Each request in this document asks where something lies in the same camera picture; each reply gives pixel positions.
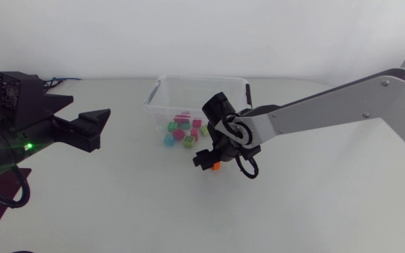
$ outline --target transparent plastic bin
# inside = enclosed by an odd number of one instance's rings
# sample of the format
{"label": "transparent plastic bin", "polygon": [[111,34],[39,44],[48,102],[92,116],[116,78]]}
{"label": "transparent plastic bin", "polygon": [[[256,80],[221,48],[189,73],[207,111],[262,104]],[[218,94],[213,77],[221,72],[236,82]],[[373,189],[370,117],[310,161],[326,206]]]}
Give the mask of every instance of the transparent plastic bin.
{"label": "transparent plastic bin", "polygon": [[[186,136],[191,135],[194,119],[202,120],[202,125],[208,123],[202,110],[203,105],[219,92],[226,95],[236,110],[248,108],[247,83],[247,80],[241,78],[162,75],[157,79],[153,90],[146,99],[144,109],[153,119],[160,141],[163,146],[166,146],[165,136],[172,135],[172,131],[168,129],[169,123],[175,122],[176,118],[188,119],[190,129],[181,130],[185,131]],[[203,136],[201,130],[198,130],[198,134],[198,141],[194,143],[193,148],[199,146],[209,148],[207,143],[211,142],[207,140],[210,137]],[[173,147],[185,147],[183,140],[176,138],[174,140]]]}

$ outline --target colored cube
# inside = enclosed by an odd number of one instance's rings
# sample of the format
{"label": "colored cube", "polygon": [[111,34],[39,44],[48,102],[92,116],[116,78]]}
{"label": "colored cube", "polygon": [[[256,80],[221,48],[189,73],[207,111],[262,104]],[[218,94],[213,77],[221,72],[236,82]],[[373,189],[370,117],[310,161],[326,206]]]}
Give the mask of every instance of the colored cube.
{"label": "colored cube", "polygon": [[174,121],[178,123],[190,122],[190,115],[176,115],[174,116]]}
{"label": "colored cube", "polygon": [[209,129],[207,129],[207,125],[201,126],[200,131],[203,136],[208,136],[209,135]]}
{"label": "colored cube", "polygon": [[190,135],[195,137],[195,141],[198,141],[198,129],[191,129]]}
{"label": "colored cube", "polygon": [[203,121],[201,119],[194,119],[192,122],[193,127],[201,127],[203,125]]}
{"label": "colored cube", "polygon": [[182,140],[185,135],[186,135],[186,132],[184,132],[184,131],[182,131],[180,129],[174,130],[174,132],[173,132],[173,136],[178,141]]}
{"label": "colored cube", "polygon": [[219,170],[219,168],[221,167],[221,162],[217,162],[214,164],[214,166],[212,167],[213,170]]}
{"label": "colored cube", "polygon": [[168,124],[168,132],[172,133],[174,130],[178,129],[179,123],[178,122],[170,122]]}
{"label": "colored cube", "polygon": [[182,129],[184,129],[184,130],[188,130],[188,129],[190,129],[190,122],[182,122],[181,123],[181,128]]}
{"label": "colored cube", "polygon": [[163,140],[163,143],[169,147],[174,146],[174,137],[172,134],[167,134],[165,136],[165,139]]}
{"label": "colored cube", "polygon": [[185,137],[184,146],[186,146],[187,148],[191,148],[191,147],[193,147],[194,144],[195,144],[195,137],[193,137],[193,136]]}

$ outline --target table surface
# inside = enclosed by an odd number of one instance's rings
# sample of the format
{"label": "table surface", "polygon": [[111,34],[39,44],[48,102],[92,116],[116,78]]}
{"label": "table surface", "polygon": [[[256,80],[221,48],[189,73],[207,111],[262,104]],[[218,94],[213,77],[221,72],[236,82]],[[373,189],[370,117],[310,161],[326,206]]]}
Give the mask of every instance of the table surface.
{"label": "table surface", "polygon": [[[110,108],[101,149],[55,143],[23,161],[30,202],[0,222],[0,252],[405,252],[405,142],[381,119],[276,137],[255,180],[193,166],[143,111],[154,79],[67,81],[57,115]],[[255,106],[329,86],[250,79]]]}

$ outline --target white wall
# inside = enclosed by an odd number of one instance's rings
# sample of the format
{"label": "white wall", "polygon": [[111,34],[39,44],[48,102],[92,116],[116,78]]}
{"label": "white wall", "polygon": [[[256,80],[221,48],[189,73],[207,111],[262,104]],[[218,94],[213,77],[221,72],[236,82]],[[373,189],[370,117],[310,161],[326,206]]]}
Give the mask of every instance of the white wall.
{"label": "white wall", "polygon": [[0,70],[332,85],[399,67],[405,0],[0,1]]}

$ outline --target red cube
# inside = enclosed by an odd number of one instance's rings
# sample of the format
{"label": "red cube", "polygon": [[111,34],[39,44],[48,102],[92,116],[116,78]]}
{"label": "red cube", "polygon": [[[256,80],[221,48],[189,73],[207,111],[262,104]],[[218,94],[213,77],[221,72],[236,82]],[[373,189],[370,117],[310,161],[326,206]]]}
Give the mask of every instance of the red cube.
{"label": "red cube", "polygon": [[199,128],[203,125],[203,121],[201,119],[194,119],[192,125],[193,127]]}
{"label": "red cube", "polygon": [[195,137],[195,141],[198,141],[198,129],[191,129],[190,136]]}
{"label": "red cube", "polygon": [[186,135],[186,132],[184,132],[184,131],[182,131],[180,129],[174,130],[174,132],[173,132],[173,136],[178,141],[182,140],[185,137],[185,135]]}
{"label": "red cube", "polygon": [[189,123],[190,115],[176,115],[174,121],[178,123]]}

